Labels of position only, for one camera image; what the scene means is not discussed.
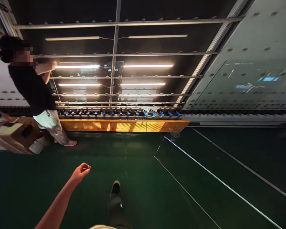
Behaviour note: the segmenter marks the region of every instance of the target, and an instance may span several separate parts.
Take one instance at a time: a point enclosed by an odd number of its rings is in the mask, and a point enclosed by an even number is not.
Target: hand
[[[59,61],[59,60],[52,60],[51,63],[52,63],[52,65],[55,66],[55,67],[56,67],[56,66],[60,66],[60,61]]]
[[[91,166],[87,165],[86,163],[82,163],[80,166],[78,166],[72,176],[69,179],[69,182],[78,185],[83,178],[90,172]]]

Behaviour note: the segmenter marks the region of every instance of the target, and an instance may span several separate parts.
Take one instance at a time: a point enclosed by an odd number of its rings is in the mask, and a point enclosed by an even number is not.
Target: person
[[[19,93],[30,105],[33,118],[39,127],[47,129],[55,142],[61,145],[76,145],[77,141],[70,140],[63,130],[53,96],[46,86],[51,71],[55,70],[60,62],[53,60],[44,64],[36,63],[30,44],[8,35],[0,38],[0,59],[10,63],[10,76]]]
[[[91,166],[82,163],[73,172],[72,176],[59,192],[50,208],[37,224],[35,229],[58,229],[67,209],[69,199],[76,186],[90,172]],[[118,180],[114,181],[108,199],[108,216],[110,226],[95,225],[91,229],[131,229],[124,214],[120,197],[121,185]]]

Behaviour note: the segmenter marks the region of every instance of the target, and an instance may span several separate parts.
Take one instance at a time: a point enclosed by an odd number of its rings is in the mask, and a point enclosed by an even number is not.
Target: black shoe
[[[110,194],[120,194],[121,184],[118,180],[114,181]]]

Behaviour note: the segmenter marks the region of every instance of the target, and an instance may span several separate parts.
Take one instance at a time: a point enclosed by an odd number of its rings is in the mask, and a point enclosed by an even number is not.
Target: yellow perforated panel
[[[60,123],[67,131],[180,132],[189,121],[61,119]]]

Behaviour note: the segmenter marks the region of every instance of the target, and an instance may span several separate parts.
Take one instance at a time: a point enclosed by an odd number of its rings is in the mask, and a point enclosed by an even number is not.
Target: leg
[[[108,215],[110,226],[117,229],[131,229],[127,217],[124,214],[122,200],[119,195],[120,184],[115,181],[108,200]]]
[[[33,117],[39,124],[38,126],[41,125],[47,129],[52,137],[61,145],[76,145],[76,141],[70,141],[65,131],[61,127],[56,110],[45,110],[40,115]]]
[[[47,128],[51,136],[61,145],[64,145],[64,146],[76,145],[76,141],[70,141],[70,139],[67,137],[66,132],[64,131],[64,129],[62,128],[60,124],[57,111],[49,110],[49,114],[54,122],[54,127]]]

